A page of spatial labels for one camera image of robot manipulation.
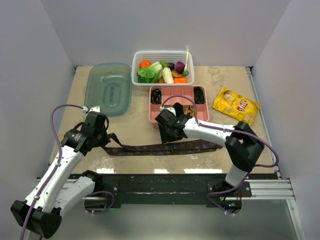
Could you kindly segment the dark patterned necktie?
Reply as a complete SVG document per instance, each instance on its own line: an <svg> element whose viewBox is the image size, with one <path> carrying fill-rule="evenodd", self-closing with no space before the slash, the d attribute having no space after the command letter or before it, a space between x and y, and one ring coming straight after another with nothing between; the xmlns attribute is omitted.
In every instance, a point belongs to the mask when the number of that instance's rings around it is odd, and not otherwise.
<svg viewBox="0 0 320 240"><path fill-rule="evenodd" d="M202 139L185 142L131 146L121 144L115 133L110 133L107 136L109 142L113 140L119 145L119 147L101 147L110 156L173 156L214 152L223 148L216 143Z"/></svg>

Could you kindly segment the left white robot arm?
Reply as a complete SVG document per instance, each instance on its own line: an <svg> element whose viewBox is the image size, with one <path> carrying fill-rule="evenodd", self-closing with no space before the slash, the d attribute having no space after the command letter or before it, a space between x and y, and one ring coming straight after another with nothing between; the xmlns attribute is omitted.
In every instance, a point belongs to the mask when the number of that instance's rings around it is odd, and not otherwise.
<svg viewBox="0 0 320 240"><path fill-rule="evenodd" d="M67 211L82 198L103 192L103 177L90 170L83 172L68 189L63 190L63 186L88 152L107 144L108 123L105 114L91 110L80 129L65 133L57 156L43 178L24 200L15 200L10 208L23 230L49 239Z"/></svg>

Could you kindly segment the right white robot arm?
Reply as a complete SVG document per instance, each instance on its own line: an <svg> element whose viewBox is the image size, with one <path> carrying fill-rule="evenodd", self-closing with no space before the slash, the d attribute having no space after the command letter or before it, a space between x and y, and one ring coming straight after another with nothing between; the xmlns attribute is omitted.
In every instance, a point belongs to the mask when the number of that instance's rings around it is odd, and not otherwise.
<svg viewBox="0 0 320 240"><path fill-rule="evenodd" d="M161 140L164 143L193 138L227 149L232 165L222 189L230 197L241 190L240 182L253 170L265 148L249 125L244 122L221 125L197 120L185 114L177 117L168 109L162 110L155 120L162 131Z"/></svg>

